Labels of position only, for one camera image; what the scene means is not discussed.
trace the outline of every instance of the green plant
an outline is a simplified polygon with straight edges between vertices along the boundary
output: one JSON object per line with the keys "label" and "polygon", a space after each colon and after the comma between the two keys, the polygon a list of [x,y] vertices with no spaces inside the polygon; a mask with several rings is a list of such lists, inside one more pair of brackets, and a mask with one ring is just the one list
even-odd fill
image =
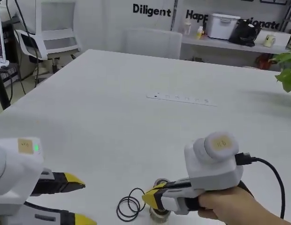
{"label": "green plant", "polygon": [[291,52],[282,53],[271,59],[278,64],[281,64],[283,70],[277,76],[278,81],[282,83],[283,89],[286,92],[291,91]]}

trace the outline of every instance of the table surface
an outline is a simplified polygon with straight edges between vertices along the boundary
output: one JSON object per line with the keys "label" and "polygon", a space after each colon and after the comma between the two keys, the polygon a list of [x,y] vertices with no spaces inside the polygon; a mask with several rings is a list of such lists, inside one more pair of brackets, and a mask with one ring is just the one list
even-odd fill
{"label": "table surface", "polygon": [[[240,151],[278,169],[291,221],[291,94],[276,72],[88,50],[0,114],[0,138],[41,138],[45,166],[69,172],[86,188],[29,201],[84,213],[99,224],[121,224],[118,201],[157,178],[187,177],[184,146],[229,131]],[[156,91],[208,98],[205,106],[146,98]],[[280,189],[271,170],[245,166],[243,181],[279,215]],[[150,224],[148,210],[133,224]],[[172,214],[170,225],[220,222]]]}

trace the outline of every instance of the white shelf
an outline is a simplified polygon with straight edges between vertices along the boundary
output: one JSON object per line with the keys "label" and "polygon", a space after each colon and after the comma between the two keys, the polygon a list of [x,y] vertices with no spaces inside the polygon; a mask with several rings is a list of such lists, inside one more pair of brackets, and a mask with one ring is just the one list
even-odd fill
{"label": "white shelf", "polygon": [[183,36],[182,43],[190,44],[190,45],[201,45],[201,46],[209,46],[215,48],[227,48],[227,49],[235,49],[240,51],[248,51],[248,52],[257,52],[257,53],[269,53],[269,54],[281,54],[291,51],[289,48],[273,46],[271,48],[265,47],[261,44],[256,44],[254,47],[242,46],[230,43],[226,40],[218,40],[209,37],[202,37],[200,40],[197,40],[196,35],[191,36]]}

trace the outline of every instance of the finger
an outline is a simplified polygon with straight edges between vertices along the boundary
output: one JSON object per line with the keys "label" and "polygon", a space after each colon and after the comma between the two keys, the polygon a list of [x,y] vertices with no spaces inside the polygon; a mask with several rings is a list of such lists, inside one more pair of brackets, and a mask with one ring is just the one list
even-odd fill
{"label": "finger", "polygon": [[206,209],[214,209],[218,198],[218,193],[211,191],[205,192],[199,196],[199,204],[201,207]]}
{"label": "finger", "polygon": [[218,217],[212,210],[199,210],[198,215],[202,218],[218,219]]}

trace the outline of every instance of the small bottle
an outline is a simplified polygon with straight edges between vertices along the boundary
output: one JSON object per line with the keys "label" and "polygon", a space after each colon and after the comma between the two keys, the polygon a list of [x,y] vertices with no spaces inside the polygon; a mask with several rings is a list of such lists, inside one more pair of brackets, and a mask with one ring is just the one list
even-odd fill
{"label": "small bottle", "polygon": [[203,27],[200,26],[199,29],[198,29],[198,31],[197,31],[196,39],[197,40],[201,39],[202,34],[203,34]]}
{"label": "small bottle", "polygon": [[184,22],[184,35],[189,35],[191,32],[191,21],[187,18]]}

